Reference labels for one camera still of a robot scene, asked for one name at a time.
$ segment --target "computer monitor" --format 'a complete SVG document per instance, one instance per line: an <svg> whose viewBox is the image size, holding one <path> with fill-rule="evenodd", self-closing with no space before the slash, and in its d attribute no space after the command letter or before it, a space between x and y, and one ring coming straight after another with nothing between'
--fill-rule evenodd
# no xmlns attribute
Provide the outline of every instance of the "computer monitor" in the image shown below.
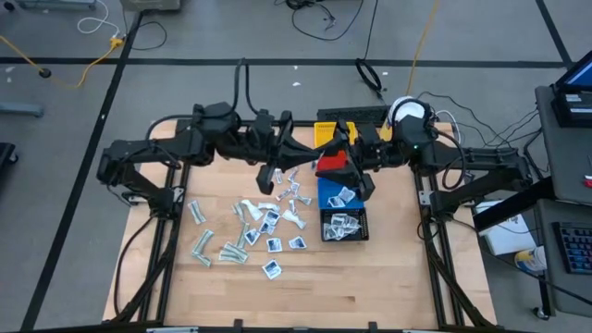
<svg viewBox="0 0 592 333"><path fill-rule="evenodd" d="M560 126L592 128L592 51L552 87L552 106Z"/></svg>

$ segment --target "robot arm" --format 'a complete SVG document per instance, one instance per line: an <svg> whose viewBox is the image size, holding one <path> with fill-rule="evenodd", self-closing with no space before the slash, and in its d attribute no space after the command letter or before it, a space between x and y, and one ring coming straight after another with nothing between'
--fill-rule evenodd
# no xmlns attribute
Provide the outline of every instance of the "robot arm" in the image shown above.
<svg viewBox="0 0 592 333"><path fill-rule="evenodd" d="M171 218L175 214L172 208L181 193L158 188L140 174L134 164L162 162L176 165L182 162L205 167L214 161L217 152L227 159L244 160L250 166L264 163L256 181L262 193L271 194L276 168L286 171L319 158L319 152L291 137L293 121L290 111L282 113L277 135L272 128L273 120L266 110L261 110L254 123L240 131L241 119L230 105L195 105L189 126L174 138L113 142L103 151L97 178L110 187L127 187L133 195L146 199L155 216Z"/></svg>

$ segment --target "floor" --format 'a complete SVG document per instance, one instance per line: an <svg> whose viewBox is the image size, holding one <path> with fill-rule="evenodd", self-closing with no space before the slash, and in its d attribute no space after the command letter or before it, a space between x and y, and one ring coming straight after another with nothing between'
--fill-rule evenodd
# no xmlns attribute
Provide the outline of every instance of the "floor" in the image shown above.
<svg viewBox="0 0 592 333"><path fill-rule="evenodd" d="M123 29L119 2L105 0L109 19ZM548 85L563 72L554 43L539 7L540 0L442 1L415 71L412 94L428 90L447 94L474 109L477 117L497 131L532 111L534 89ZM166 44L152 51L132 51L136 65L125 67L97 153L115 139L138 139L150 122L169 114L189 113L195 103L231 100L232 73L239 57L260 58L272 66L253 66L251 96L256 107L274 115L292 110L297 119L314 119L328 107L377 105L353 66L337 66L323 59L353 59L364 54L374 1L365 1L359 18L344 37L321 42L303 36L290 24L291 11L272 0L185 1L180 13L149 16L166 27ZM415 47L426 24L431 0L380 1L370 41L369 59L393 61L376 68L387 103L403 95ZM565 45L577 60L590 49L592 6L586 0L544 0ZM352 19L357 0L327 1L338 19L327 32L335 36ZM114 29L103 27L90 35L76 30L88 10L40 8L0 11L0 33L33 57L45 57L55 77L79 79L84 66L56 65L56 57L96 58L108 48ZM323 12L308 8L296 23L323 33ZM128 23L133 14L128 13ZM148 25L139 32L136 47L161 42L162 32ZM18 164L2 181L0 196L0 331L18 330L31 300L57 226L91 138L97 115L111 83L120 50L105 65L94 68L78 90L65 89L39 78L26 65L6 64L15 56L0 47L0 100L43 105L42 118L2 115L0 141L13 142ZM192 66L139 65L142 59L202 59ZM463 124L477 126L486 140L493 134L478 126L461 108L443 99L425 98L436 109L447 109ZM243 97L240 114L249 118ZM537 118L513 138L536 130ZM463 144L482 145L478 133L461 127ZM520 147L524 140L513 143ZM536 161L546 164L539 139L532 147ZM98 323L117 260L127 207L94 178L96 158L87 176L64 250L47 292L36 328ZM548 322L535 319L529 309L539 305L535 281L509 267L484 258L499 323L538 332L578 331L592 320L558 314Z"/></svg>

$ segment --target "black tray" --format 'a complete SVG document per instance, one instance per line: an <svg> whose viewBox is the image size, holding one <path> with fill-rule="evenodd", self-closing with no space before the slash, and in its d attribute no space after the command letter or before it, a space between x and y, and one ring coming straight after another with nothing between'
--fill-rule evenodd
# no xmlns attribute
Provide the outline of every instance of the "black tray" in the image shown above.
<svg viewBox="0 0 592 333"><path fill-rule="evenodd" d="M333 214L337 213L345 213L348 216L355 217L360 221L360 225L362 226L358 231L354 234L347 235L346 237L342 238L341 240L325 240L325 235L323 233L323 224L324 223L331 223L331 217ZM368 219L366 217L366 209L321 209L321 240L322 241L368 241L370 239L368 235Z"/></svg>

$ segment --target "wooden board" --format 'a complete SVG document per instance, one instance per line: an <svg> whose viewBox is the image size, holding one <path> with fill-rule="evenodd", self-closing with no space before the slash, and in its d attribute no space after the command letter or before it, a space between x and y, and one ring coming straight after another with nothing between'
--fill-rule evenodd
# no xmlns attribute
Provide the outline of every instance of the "wooden board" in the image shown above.
<svg viewBox="0 0 592 333"><path fill-rule="evenodd" d="M173 130L174 124L165 123L154 133L169 137ZM313 129L297 128L293 136L313 146ZM268 253L265 240L269 236L265 234L253 247L246 245L250 257L245 265L219 262L222 246L227 241L236 242L241 232L231 205L242 199L276 203L275 195L288 187L284 181L276 186L273 196L261 194L255 183L258 169L217 156L211 166L191 170L186 203L198 200L207 221L197 226L191 212L187 208L183 212L166 325L228 327L240 318L246 327L362 328L370 321L378 322L380 328L437 327L424 244L416 236L419 209L408 167L372 174L376 191L366 203L370 240L335 243L320 239L316 178L308 165L301 166L296 177L301 183L300 194L314 198L310 206L297 202L302 219L308 223L306 228L299 230L292 222L280 219L273 237L282 239L284 252ZM145 164L142 173L163 184L166 170L158 164ZM449 182L455 177L450 173ZM288 200L280 205L282 211L287 209ZM147 216L146 207L131 209L123 243ZM457 218L472 223L468 209L460 209ZM261 219L253 222L248 216L248 222L258 228ZM207 228L215 233L204 249L213 261L210 268L191 257L191 248ZM455 224L448 224L448 230L460 285L485 318L495 323L475 233ZM308 249L292 251L288 240L299 235ZM154 225L129 248L122 268L120 306L145 277L153 237ZM262 266L272 258L277 259L283 273L270 281ZM159 292L160 287L154 288L154 295ZM105 319L114 316L112 295L113 289ZM449 306L448 312L452 323Z"/></svg>

